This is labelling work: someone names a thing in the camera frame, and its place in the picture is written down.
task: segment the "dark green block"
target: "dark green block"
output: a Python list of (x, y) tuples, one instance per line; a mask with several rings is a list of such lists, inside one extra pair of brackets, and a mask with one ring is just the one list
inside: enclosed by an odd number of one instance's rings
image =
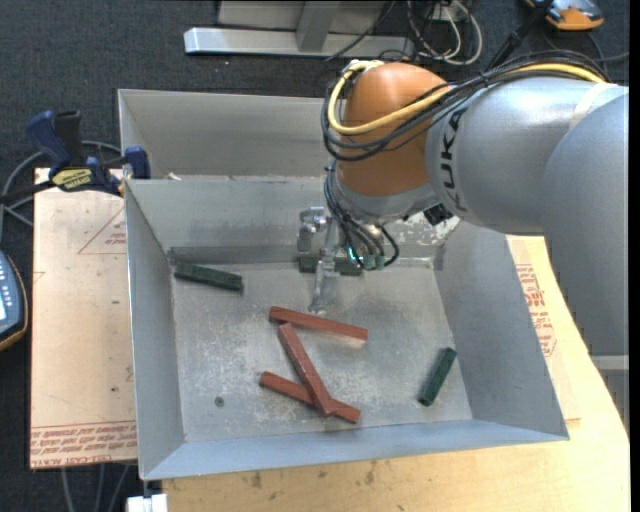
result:
[(429, 377), (429, 380), (427, 380), (422, 393), (420, 394), (420, 398), (418, 398), (418, 401), (421, 404), (428, 407), (435, 402), (438, 392), (444, 383), (444, 379), (446, 379), (447, 374), (456, 359), (456, 355), (456, 351), (452, 348), (447, 347), (442, 350), (438, 363), (436, 364), (432, 375)]
[(193, 263), (177, 263), (173, 275), (178, 279), (205, 283), (227, 290), (242, 291), (242, 276)]

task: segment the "yellow cable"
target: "yellow cable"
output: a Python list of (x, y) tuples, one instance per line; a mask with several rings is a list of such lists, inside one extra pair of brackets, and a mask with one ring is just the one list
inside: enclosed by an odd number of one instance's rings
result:
[[(347, 80), (351, 78), (351, 76), (355, 72), (366, 71), (367, 69), (377, 67), (381, 64), (382, 62), (379, 62), (379, 61), (372, 61), (372, 62), (356, 61), (345, 70), (345, 72), (342, 74), (342, 76), (336, 83), (335, 87), (331, 91), (331, 96), (329, 97), (329, 105), (327, 107), (327, 117), (329, 120), (329, 125), (336, 132), (342, 135), (360, 135), (363, 133), (370, 132), (377, 128), (381, 128), (382, 126), (385, 126), (389, 123), (397, 121), (398, 119), (409, 118), (417, 114), (418, 112), (424, 110), (426, 107), (428, 107), (429, 105), (431, 105), (432, 103), (440, 99), (447, 92), (449, 92), (449, 89), (443, 88), (440, 91), (432, 94), (427, 98), (424, 98), (416, 103), (412, 103), (411, 105), (407, 105), (406, 107), (396, 110), (395, 112), (391, 112), (390, 114), (387, 114), (383, 117), (379, 117), (378, 119), (374, 119), (373, 121), (370, 121), (368, 123), (361, 124), (359, 126), (344, 126), (336, 119), (335, 110), (336, 110), (336, 105), (338, 103), (338, 98), (340, 97), (340, 93), (342, 92), (342, 89), (344, 88)], [(524, 66), (522, 68), (509, 71), (508, 74), (522, 72), (522, 71), (560, 71), (562, 73), (575, 75), (579, 78), (582, 78), (583, 80), (588, 80), (590, 82), (596, 82), (596, 83), (605, 82), (605, 80), (600, 78), (595, 73), (592, 73), (591, 71), (588, 71), (581, 67), (573, 66), (570, 64), (558, 64), (558, 63), (531, 64), (529, 66)]]

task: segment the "black carpet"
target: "black carpet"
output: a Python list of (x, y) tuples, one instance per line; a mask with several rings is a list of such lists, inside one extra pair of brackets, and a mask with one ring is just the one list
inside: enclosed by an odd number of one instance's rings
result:
[[(598, 51), (616, 56), (629, 50), (630, 0), (601, 0), (606, 21), (592, 33), (551, 34), (540, 24), (514, 55), (553, 44), (594, 58)], [(467, 68), (434, 66), (445, 79), (484, 69), (508, 34), (529, 14), (522, 0), (475, 0), (482, 26), (482, 58)], [(281, 96), (324, 93), (326, 82), (346, 60), (268, 56), (199, 56), (184, 54), (183, 33), (215, 22), (215, 2), (131, 0), (3, 0), (0, 2), (0, 186), (11, 171), (34, 153), (25, 135), (29, 120), (43, 110), (79, 109), (86, 140), (118, 144), (116, 92), (120, 88), (204, 91)], [(376, 30), (405, 34), (404, 2)], [(607, 61), (611, 78), (628, 84), (628, 59)], [(23, 173), (14, 189), (30, 185)], [(20, 209), (32, 218), (30, 204)], [(31, 228), (7, 217), (0, 248), (15, 261), (31, 288)], [(60, 471), (30, 471), (28, 425), (30, 333), (0, 352), (0, 512), (66, 509)], [(106, 468), (101, 510), (107, 510), (123, 471)], [(131, 468), (123, 480), (116, 510), (126, 496), (139, 495), (142, 483)], [(76, 510), (94, 506), (97, 467), (74, 468), (69, 483)]]

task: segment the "cardboard sheet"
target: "cardboard sheet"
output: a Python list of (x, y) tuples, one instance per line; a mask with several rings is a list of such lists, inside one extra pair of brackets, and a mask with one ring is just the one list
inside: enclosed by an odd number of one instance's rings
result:
[(137, 455), (124, 201), (35, 197), (30, 467)]
[(576, 328), (564, 302), (557, 302), (557, 292), (552, 296), (552, 300), (555, 299), (556, 302), (548, 303), (546, 287), (557, 289), (557, 284), (548, 261), (544, 239), (511, 236), (508, 240), (562, 415), (565, 421), (578, 420), (580, 408), (567, 377), (562, 344), (558, 343), (562, 333), (556, 332), (554, 324), (566, 326), (565, 329), (571, 330), (570, 334), (574, 336), (573, 331), (576, 331)]

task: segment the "orange object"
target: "orange object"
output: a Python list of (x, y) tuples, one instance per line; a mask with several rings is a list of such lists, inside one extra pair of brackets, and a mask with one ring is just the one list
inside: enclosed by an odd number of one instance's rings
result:
[(604, 18), (594, 19), (574, 5), (556, 12), (557, 16), (547, 16), (547, 21), (559, 30), (591, 30), (604, 22)]
[[(381, 118), (444, 83), (431, 71), (402, 62), (369, 69), (356, 80), (347, 98), (343, 124), (359, 126)], [(371, 132), (351, 136), (348, 140), (361, 143), (377, 139), (407, 120), (400, 119)], [(407, 192), (428, 183), (424, 137), (416, 137), (402, 145), (428, 124), (429, 121), (425, 121), (396, 140), (393, 145), (401, 145), (398, 149), (383, 151), (361, 161), (340, 161), (338, 172), (341, 182), (353, 192), (375, 197)], [(343, 149), (341, 153), (349, 155), (354, 151)]]

